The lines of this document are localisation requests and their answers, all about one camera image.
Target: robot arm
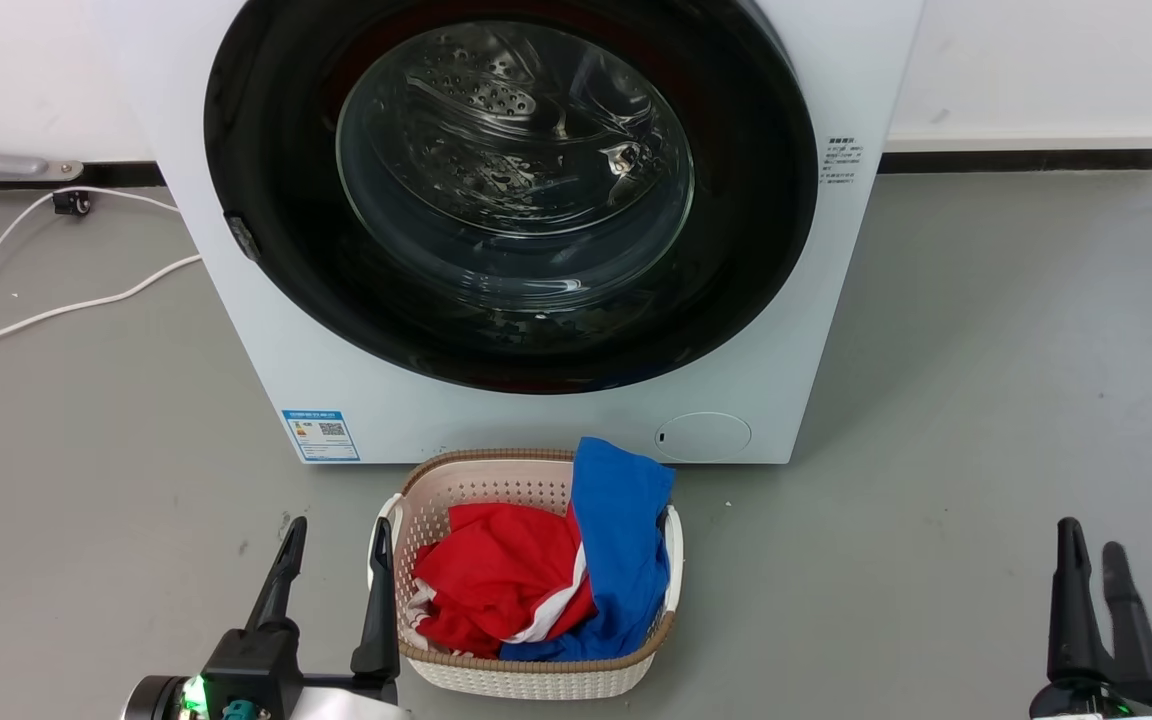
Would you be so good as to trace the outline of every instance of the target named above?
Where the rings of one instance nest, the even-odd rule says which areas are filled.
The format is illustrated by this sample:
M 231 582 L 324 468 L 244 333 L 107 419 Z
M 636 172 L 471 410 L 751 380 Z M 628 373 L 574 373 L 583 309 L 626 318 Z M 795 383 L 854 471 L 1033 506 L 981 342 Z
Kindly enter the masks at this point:
M 1152 628 L 1121 544 L 1106 544 L 1105 600 L 1114 621 L 1114 655 L 1101 644 L 1092 594 L 1092 561 L 1077 520 L 1058 525 L 1052 575 L 1047 680 L 1030 703 L 1033 720 L 1152 717 Z
M 143 679 L 123 720 L 389 720 L 397 706 L 397 623 L 389 521 L 376 521 L 371 592 L 362 642 L 349 675 L 305 675 L 297 665 L 301 630 L 287 616 L 301 574 L 308 521 L 288 528 L 270 575 L 242 629 L 220 638 L 195 676 Z

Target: black door frame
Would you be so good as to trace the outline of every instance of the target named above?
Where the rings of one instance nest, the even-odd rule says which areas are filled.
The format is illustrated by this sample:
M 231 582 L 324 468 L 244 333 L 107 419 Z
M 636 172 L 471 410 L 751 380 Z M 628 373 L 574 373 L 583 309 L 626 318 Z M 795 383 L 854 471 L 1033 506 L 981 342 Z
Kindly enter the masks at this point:
M 465 319 L 422 295 L 339 182 L 334 123 L 353 83 L 408 38 L 477 18 L 594 41 L 639 69 L 684 124 L 695 167 L 684 229 L 617 300 L 634 323 L 588 347 L 517 353 L 498 334 L 484 340 L 562 328 Z M 221 209 L 280 290 L 381 359 L 502 392 L 604 389 L 698 359 L 781 290 L 814 213 L 806 105 L 780 45 L 737 0 L 250 0 L 215 59 L 204 123 Z

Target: clothes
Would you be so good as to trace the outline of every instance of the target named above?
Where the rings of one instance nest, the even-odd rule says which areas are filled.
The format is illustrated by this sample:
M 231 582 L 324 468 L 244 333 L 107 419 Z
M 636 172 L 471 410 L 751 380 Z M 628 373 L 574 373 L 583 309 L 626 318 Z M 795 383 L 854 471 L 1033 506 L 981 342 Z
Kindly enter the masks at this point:
M 567 516 L 579 525 L 598 615 L 547 642 L 507 644 L 500 659 L 611 660 L 643 646 L 669 584 L 657 518 L 672 490 L 672 469 L 582 438 Z
M 495 657 L 502 642 L 554 638 L 594 614 L 571 514 L 480 503 L 454 506 L 448 520 L 447 538 L 422 547 L 412 569 L 404 615 L 420 637 Z

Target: basket handle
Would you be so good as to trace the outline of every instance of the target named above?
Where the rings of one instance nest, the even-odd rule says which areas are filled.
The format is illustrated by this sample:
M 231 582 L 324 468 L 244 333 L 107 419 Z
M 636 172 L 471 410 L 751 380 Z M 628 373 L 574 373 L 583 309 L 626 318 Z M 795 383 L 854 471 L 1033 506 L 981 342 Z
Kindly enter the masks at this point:
M 380 511 L 376 513 L 376 518 L 385 518 L 389 521 L 389 551 L 393 552 L 397 547 L 397 532 L 403 525 L 403 493 L 399 492 L 396 495 L 391 497 L 389 500 L 385 501 L 380 506 Z M 367 589 L 371 589 L 371 564 L 367 564 Z
M 666 506 L 664 518 L 664 551 L 669 556 L 669 586 L 664 591 L 664 608 L 674 612 L 682 596 L 682 520 L 673 505 Z

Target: blue clothing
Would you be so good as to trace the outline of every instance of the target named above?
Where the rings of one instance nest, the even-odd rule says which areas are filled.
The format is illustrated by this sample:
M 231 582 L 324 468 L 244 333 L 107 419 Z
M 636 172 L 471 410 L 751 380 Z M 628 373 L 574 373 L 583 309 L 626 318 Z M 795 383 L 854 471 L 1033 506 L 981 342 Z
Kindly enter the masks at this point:
M 598 438 L 581 438 L 573 462 L 573 501 L 598 615 L 539 643 L 505 644 L 500 660 L 612 660 L 649 636 L 669 558 L 657 518 L 669 501 L 673 470 Z

